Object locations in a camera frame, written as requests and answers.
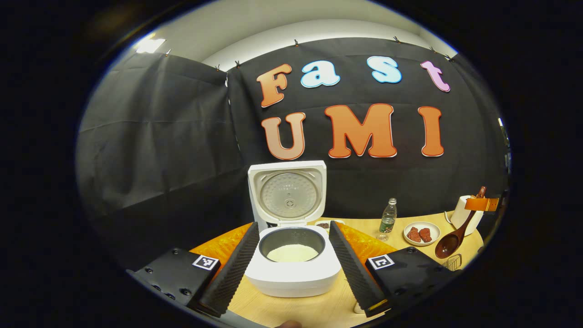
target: rice cooker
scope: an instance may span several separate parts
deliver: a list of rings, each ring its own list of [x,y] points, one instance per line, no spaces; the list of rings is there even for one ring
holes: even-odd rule
[[[324,213],[326,164],[322,160],[252,165],[249,194],[259,243],[245,276],[263,294],[306,297],[328,292],[340,262],[320,226],[308,226]],[[267,222],[277,224],[267,227]],[[305,245],[317,255],[302,262],[276,262],[269,252],[286,245]]]

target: wooden table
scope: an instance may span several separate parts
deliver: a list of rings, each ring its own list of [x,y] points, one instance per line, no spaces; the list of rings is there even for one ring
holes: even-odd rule
[[[346,225],[374,236],[380,226],[380,219],[341,219]],[[441,236],[452,232],[455,228],[445,220],[443,213],[424,215],[422,217],[397,218],[393,231],[389,234],[387,244],[403,249],[409,246],[403,236],[404,228],[416,221],[431,222],[439,227]],[[435,246],[433,243],[428,246],[414,246],[438,263],[443,263],[446,259],[438,259],[435,256]],[[455,252],[462,255],[463,269],[477,255],[477,250],[484,246],[482,236],[475,230],[471,235],[466,236],[463,244]],[[237,292],[233,296],[229,305],[229,310],[234,313],[267,327],[276,327],[283,322],[293,319],[302,323],[304,328],[344,328],[353,327],[358,324],[373,320],[377,316],[367,318],[364,314],[353,312],[356,299],[350,290],[346,276],[342,269],[338,274],[333,288],[326,294],[303,297],[303,298],[279,298],[267,296],[260,293],[244,276]]]

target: braised meat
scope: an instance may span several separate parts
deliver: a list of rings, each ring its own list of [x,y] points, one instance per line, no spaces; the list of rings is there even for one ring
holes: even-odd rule
[[[419,235],[418,230],[415,227],[411,228],[411,231],[409,231],[409,233],[407,234],[407,238],[417,243],[421,242],[421,236]]]
[[[431,241],[431,232],[429,231],[429,228],[419,230],[419,235],[424,243],[429,243]]]

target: black backdrop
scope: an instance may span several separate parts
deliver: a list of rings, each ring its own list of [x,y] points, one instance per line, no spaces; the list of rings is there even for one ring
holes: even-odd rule
[[[366,64],[372,55],[397,61],[402,80],[377,82]],[[316,60],[332,62],[340,82],[303,87],[301,68]],[[450,92],[420,66],[427,60],[443,72]],[[284,63],[292,66],[285,98],[263,109],[257,76]],[[330,158],[324,110],[345,104],[362,122],[374,103],[394,107],[397,155]],[[442,112],[440,157],[421,153],[421,106]],[[172,55],[133,54],[101,80],[79,130],[78,182],[93,226],[124,267],[137,269],[169,247],[189,248],[252,221],[246,171],[282,161],[269,153],[260,123],[280,117],[281,142],[290,147],[285,116],[298,111],[307,118],[297,160],[321,159],[328,168],[324,216],[377,218],[391,197],[400,216],[431,214],[453,210],[459,196],[482,185],[490,197],[506,187],[495,101],[461,56],[448,61],[411,44],[342,38],[279,49],[225,73]]]

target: inner lid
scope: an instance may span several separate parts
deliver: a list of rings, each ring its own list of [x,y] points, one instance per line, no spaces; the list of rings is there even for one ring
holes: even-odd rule
[[[261,207],[271,216],[297,220],[310,215],[320,201],[316,185],[301,173],[285,172],[269,178],[260,193]]]

